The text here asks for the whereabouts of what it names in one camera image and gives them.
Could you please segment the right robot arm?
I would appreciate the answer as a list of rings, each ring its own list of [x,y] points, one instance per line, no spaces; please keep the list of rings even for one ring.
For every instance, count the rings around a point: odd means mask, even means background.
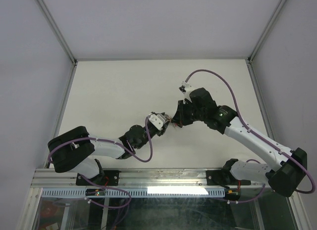
[[[191,85],[182,85],[179,89],[184,99],[178,101],[172,118],[174,124],[183,127],[196,121],[203,122],[210,129],[238,141],[264,161],[259,164],[234,158],[228,160],[221,169],[225,183],[255,181],[269,185],[284,197],[293,194],[306,175],[307,153],[304,150],[292,150],[280,144],[276,150],[271,146],[272,139],[255,135],[255,130],[246,127],[234,109],[218,106],[206,89],[194,89]]]

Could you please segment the keyring with yellow handle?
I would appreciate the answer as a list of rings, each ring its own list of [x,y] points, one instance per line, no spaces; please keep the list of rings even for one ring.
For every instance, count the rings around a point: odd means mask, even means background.
[[[169,126],[174,127],[174,128],[178,127],[178,125],[172,121],[172,117],[171,116],[165,114],[165,118],[166,118]]]

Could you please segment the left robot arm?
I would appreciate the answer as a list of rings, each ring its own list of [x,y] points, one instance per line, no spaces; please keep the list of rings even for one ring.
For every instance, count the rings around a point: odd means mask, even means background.
[[[105,173],[98,156],[125,160],[130,157],[142,163],[152,160],[152,139],[162,136],[169,124],[165,113],[150,113],[145,125],[134,125],[119,138],[99,138],[91,135],[86,127],[76,127],[48,142],[48,162],[56,173],[77,173],[81,184],[105,186],[109,176]]]

